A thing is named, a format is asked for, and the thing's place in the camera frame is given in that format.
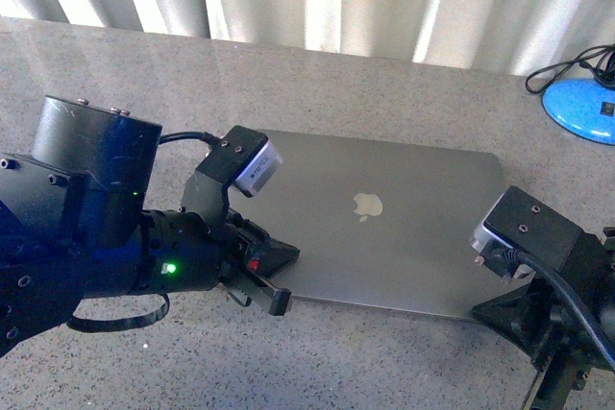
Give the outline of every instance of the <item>laptop lid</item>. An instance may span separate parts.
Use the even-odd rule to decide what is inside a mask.
[[[284,162],[231,208],[301,250],[273,281],[293,296],[453,318],[506,286],[469,239],[505,191],[491,154],[265,131]]]

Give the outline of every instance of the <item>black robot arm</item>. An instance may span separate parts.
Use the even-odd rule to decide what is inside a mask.
[[[247,306],[283,315],[290,292],[267,279],[299,251],[229,208],[228,189],[258,193],[281,163],[266,135],[166,135],[120,109],[47,97],[30,156],[0,159],[0,356],[67,323],[81,331],[152,324],[166,294],[225,284]],[[178,211],[143,210],[159,143],[196,137],[210,151]],[[73,317],[83,298],[158,294],[165,305],[118,321]]]
[[[524,410],[560,410],[593,368],[615,370],[615,229],[602,243],[511,186],[475,230],[476,262],[526,286],[472,315],[522,349],[538,371]]]

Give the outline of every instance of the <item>apple logo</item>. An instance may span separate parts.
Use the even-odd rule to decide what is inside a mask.
[[[359,192],[355,195],[354,201],[357,203],[355,213],[361,215],[360,223],[363,223],[370,216],[378,216],[382,213],[382,201],[376,194],[363,194]]]

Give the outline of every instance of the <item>power cord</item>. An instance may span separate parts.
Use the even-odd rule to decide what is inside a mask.
[[[535,256],[520,252],[516,249],[508,249],[501,253],[494,253],[492,258],[501,258],[506,261],[516,261],[526,264],[540,274],[555,289],[559,299],[564,303],[568,311],[583,325],[592,342],[604,357],[609,367],[615,372],[615,350],[611,346],[602,326],[593,316],[583,300],[575,293],[573,288],[552,267],[536,258]]]
[[[568,72],[575,64],[578,64],[583,69],[588,69],[594,75],[596,82],[603,87],[608,88],[609,90],[615,90],[615,53],[613,52],[615,52],[615,43],[612,45],[597,45],[581,52],[573,60],[559,62],[558,64],[552,64],[551,66],[538,69],[537,71],[529,74],[526,78],[526,90],[534,95],[543,93],[551,84],[561,78],[561,76]],[[597,57],[600,57],[598,63],[595,66],[592,66],[588,60],[592,60]],[[561,67],[561,69],[555,72],[555,75],[542,86],[532,88],[529,85],[530,80],[540,74],[559,67]]]
[[[182,139],[198,139],[210,146],[220,142],[220,138],[207,132],[177,132],[164,134],[160,137],[158,144],[170,143],[171,141],[180,141]]]

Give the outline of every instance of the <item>granite countertop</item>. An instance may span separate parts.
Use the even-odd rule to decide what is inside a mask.
[[[243,124],[490,152],[509,184],[585,230],[615,224],[613,148],[560,129],[519,77],[7,18],[0,50],[3,151],[30,152],[44,94],[84,97],[166,133]],[[204,152],[160,150],[146,205],[177,208]],[[86,301],[78,312],[158,303]],[[218,289],[172,296],[169,316],[142,330],[61,326],[1,360],[7,409],[517,410],[533,377],[527,357],[478,324],[311,301],[271,318]],[[612,408],[614,384],[593,371],[566,409]]]

